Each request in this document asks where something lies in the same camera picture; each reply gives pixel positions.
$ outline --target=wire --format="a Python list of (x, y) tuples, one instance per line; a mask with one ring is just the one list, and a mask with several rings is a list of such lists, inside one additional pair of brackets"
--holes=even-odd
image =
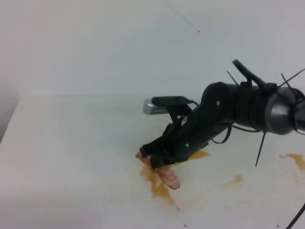
[(258, 150), (258, 155), (257, 155), (257, 158), (256, 158), (255, 167), (257, 166), (258, 159), (259, 159), (259, 156), (260, 156), (261, 151), (262, 151), (262, 148), (263, 148), (263, 144), (264, 144), (264, 140), (265, 140), (265, 135), (266, 135), (266, 133), (267, 133), (267, 132), (264, 131), (264, 135), (263, 135), (263, 138), (262, 138), (262, 141), (261, 141), (261, 145), (259, 146), (259, 150)]
[(299, 71), (297, 74), (291, 76), (291, 77), (287, 80), (287, 82), (291, 81), (293, 78), (295, 78), (298, 74), (300, 74), (300, 73), (303, 72), (303, 71), (305, 71), (305, 68), (302, 69), (301, 71)]
[(234, 81), (234, 83), (235, 83), (237, 86), (239, 86), (238, 83), (236, 82), (236, 80), (233, 78), (233, 76), (229, 73), (229, 71), (227, 71), (227, 73), (229, 74), (229, 76), (231, 77), (231, 79)]
[(242, 130), (242, 131), (245, 131), (245, 132), (250, 132), (250, 133), (259, 133), (259, 132), (261, 132), (260, 130), (248, 130), (248, 129), (244, 129), (244, 128), (241, 128), (241, 127), (235, 126), (235, 125), (233, 125), (232, 127), (235, 128), (235, 129)]
[(194, 100), (191, 100), (190, 103), (191, 104), (195, 104), (196, 106), (199, 106), (199, 104), (196, 101), (194, 101)]
[(293, 220), (289, 223), (289, 225), (286, 227), (286, 229), (292, 228), (292, 226), (295, 224), (295, 222), (300, 218), (302, 213), (305, 211), (305, 204), (302, 206), (302, 208), (299, 210), (297, 215), (293, 218)]
[(290, 86), (290, 84), (288, 83), (288, 81), (285, 79), (283, 73), (281, 73), (281, 76), (282, 76), (282, 78), (283, 78), (283, 80), (284, 80), (284, 83), (287, 84), (289, 90), (295, 95), (295, 97), (297, 97), (297, 94), (296, 94), (295, 91), (292, 89), (292, 87)]
[(229, 139), (229, 137), (230, 137), (231, 131), (232, 131), (232, 127), (230, 126), (230, 127), (228, 128), (227, 134), (225, 135), (225, 138), (224, 138), (223, 141), (221, 141), (221, 142), (216, 142), (216, 141), (214, 141), (214, 139), (212, 139), (212, 141), (213, 141), (214, 143), (216, 143), (216, 144), (223, 144), (223, 143), (226, 143), (226, 141), (227, 141), (227, 140)]

